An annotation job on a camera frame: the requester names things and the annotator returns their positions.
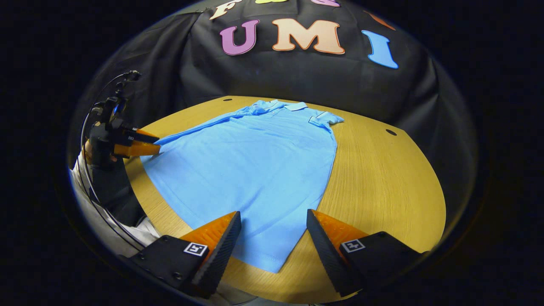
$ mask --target wood grain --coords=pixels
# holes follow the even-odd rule
[[[172,114],[143,130],[163,138],[257,100],[273,99],[222,97]],[[369,234],[384,230],[418,252],[434,247],[446,221],[444,196],[431,165],[412,139],[404,131],[370,118],[306,104],[345,120],[332,125],[338,149],[317,210]],[[159,232],[179,237],[191,231],[158,193],[140,159],[126,160],[125,165],[134,193]],[[279,302],[308,304],[341,299],[307,231],[279,273],[266,272],[231,258],[222,282]]]

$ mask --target blue letter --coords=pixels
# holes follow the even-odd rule
[[[372,46],[372,54],[369,55],[368,58],[385,67],[397,69],[399,65],[397,65],[391,57],[391,51],[387,44],[389,40],[387,37],[383,37],[382,35],[370,31],[363,30],[362,32],[364,35],[368,36],[370,45]]]

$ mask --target light blue polo shirt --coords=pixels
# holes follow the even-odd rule
[[[323,197],[336,154],[330,125],[343,121],[304,102],[259,100],[160,139],[160,153],[141,161],[191,228],[240,211],[232,255],[277,273]]]

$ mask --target black fabric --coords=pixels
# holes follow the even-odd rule
[[[379,24],[358,5],[338,3],[340,7],[302,0],[242,1],[209,20],[214,2],[201,14],[173,14],[120,48],[97,73],[83,100],[89,101],[112,77],[136,69],[143,76],[134,84],[125,116],[137,127],[225,95],[305,101],[383,121],[406,131],[434,168],[446,200],[447,231],[462,211],[476,175],[478,147],[465,101],[411,35],[396,25],[391,24],[392,30]],[[277,27],[271,22],[280,18],[296,19],[306,28],[316,20],[337,22],[345,54],[303,50],[296,43],[294,50],[274,51]],[[254,48],[237,56],[225,54],[219,32],[236,26],[234,43],[242,44],[241,25],[254,19],[260,20]],[[399,69],[368,58],[372,47],[361,30],[390,40]],[[74,155],[78,149],[74,146]]]

